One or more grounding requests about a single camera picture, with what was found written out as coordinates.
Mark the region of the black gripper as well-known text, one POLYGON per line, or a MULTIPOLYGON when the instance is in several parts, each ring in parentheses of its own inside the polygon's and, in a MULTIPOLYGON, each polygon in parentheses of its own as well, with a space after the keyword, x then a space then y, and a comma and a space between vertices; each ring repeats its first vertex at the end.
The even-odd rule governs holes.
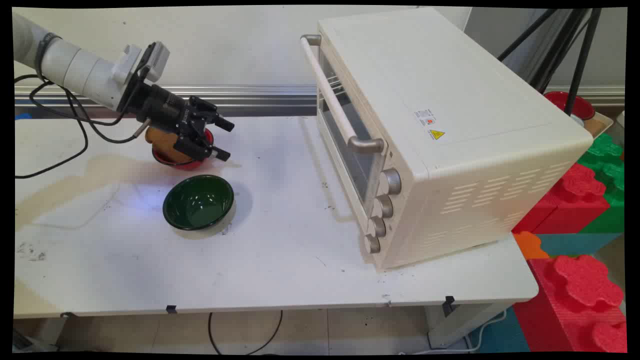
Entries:
POLYGON ((218 112, 218 107, 198 96, 184 99, 158 85, 144 82, 131 93, 131 113, 140 122, 150 121, 150 127, 176 137, 173 149, 203 162, 210 157, 226 162, 231 153, 214 144, 213 133, 206 125, 215 125, 232 132, 235 123, 218 112))

